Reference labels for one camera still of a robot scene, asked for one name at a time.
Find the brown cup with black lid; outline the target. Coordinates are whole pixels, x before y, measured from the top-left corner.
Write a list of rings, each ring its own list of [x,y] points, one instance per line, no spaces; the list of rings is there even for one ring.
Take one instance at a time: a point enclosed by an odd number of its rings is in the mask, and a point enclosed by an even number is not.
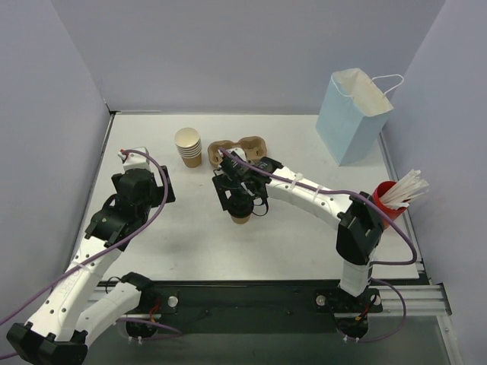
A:
[[[240,199],[236,196],[231,197],[228,206],[228,213],[231,220],[236,224],[245,224],[253,213],[253,204],[246,199]]]

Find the stack of brown paper cups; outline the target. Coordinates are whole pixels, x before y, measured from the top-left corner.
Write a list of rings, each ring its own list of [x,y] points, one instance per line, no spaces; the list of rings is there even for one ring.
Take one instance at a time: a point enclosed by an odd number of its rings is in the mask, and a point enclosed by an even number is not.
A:
[[[202,163],[202,144],[200,134],[193,128],[183,128],[177,131],[174,142],[184,164],[189,168],[196,168]]]

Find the light blue paper bag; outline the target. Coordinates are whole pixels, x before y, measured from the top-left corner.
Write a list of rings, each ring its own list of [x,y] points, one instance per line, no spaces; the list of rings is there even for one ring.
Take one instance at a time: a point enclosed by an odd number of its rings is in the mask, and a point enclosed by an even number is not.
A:
[[[360,68],[332,73],[317,119],[316,130],[334,161],[345,166],[367,155],[385,126],[393,105],[387,94],[398,88],[404,77],[382,91],[376,77],[369,77]]]

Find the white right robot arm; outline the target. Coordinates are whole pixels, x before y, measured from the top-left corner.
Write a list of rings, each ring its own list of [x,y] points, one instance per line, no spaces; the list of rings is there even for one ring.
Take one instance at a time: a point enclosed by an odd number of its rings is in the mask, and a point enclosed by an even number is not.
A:
[[[373,198],[332,192],[305,179],[280,162],[263,157],[248,163],[240,149],[219,148],[221,162],[212,179],[223,211],[236,224],[248,222],[257,206],[269,200],[287,202],[312,214],[336,230],[336,251],[343,260],[337,300],[347,310],[364,302],[371,282],[372,261],[384,231]]]

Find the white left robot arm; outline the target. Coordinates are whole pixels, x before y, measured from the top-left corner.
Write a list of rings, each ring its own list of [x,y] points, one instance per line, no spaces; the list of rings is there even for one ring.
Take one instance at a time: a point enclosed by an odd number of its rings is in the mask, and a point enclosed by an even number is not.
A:
[[[112,177],[116,191],[92,216],[68,269],[39,291],[49,294],[40,308],[6,335],[16,355],[30,364],[81,364],[119,317],[154,305],[152,281],[136,273],[123,276],[96,303],[88,302],[130,241],[175,200],[166,167],[146,148],[121,150],[119,158],[124,171]]]

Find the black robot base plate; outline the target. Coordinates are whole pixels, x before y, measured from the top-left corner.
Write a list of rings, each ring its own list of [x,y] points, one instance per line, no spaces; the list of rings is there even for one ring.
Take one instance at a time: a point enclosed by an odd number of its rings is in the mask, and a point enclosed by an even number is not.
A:
[[[315,334],[381,313],[378,289],[353,297],[336,280],[156,281],[130,316],[192,334]]]

